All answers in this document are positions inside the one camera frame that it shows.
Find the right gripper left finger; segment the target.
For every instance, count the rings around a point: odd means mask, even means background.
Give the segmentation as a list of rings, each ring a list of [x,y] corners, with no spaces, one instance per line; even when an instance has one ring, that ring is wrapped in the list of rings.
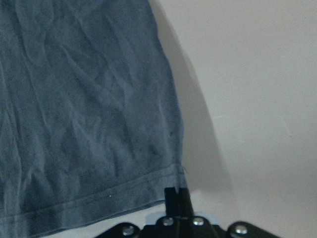
[[[145,225],[140,231],[140,238],[177,238],[179,236],[178,196],[174,187],[164,189],[165,216],[159,218],[154,225]]]

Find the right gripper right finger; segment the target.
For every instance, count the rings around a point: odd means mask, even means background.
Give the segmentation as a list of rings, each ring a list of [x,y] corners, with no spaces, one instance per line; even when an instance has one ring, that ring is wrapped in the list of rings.
[[[206,218],[194,214],[190,193],[179,189],[179,237],[180,238],[220,238],[221,233]]]

